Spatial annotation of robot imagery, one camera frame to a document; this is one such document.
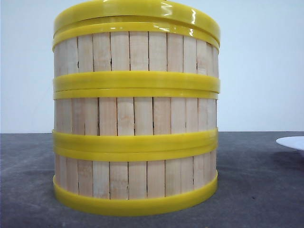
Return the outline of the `yellow steamer lid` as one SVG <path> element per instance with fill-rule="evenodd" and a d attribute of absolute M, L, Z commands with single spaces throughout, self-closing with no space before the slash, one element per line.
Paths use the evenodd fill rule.
<path fill-rule="evenodd" d="M 168 0 L 86 1 L 62 11 L 54 21 L 54 32 L 74 22 L 113 16 L 169 19 L 201 29 L 220 42 L 220 28 L 214 19 L 198 9 Z"/>

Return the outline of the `front bamboo steamer basket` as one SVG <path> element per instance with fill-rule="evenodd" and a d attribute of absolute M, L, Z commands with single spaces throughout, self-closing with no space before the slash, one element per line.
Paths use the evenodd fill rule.
<path fill-rule="evenodd" d="M 216 151 L 193 157 L 139 162 L 56 157 L 56 199 L 87 213 L 143 216 L 186 209 L 217 190 Z"/>

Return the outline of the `white plate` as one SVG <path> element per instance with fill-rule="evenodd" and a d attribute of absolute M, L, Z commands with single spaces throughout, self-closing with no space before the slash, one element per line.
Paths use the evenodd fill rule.
<path fill-rule="evenodd" d="M 276 139 L 276 143 L 281 146 L 304 151 L 304 136 L 290 136 Z"/>

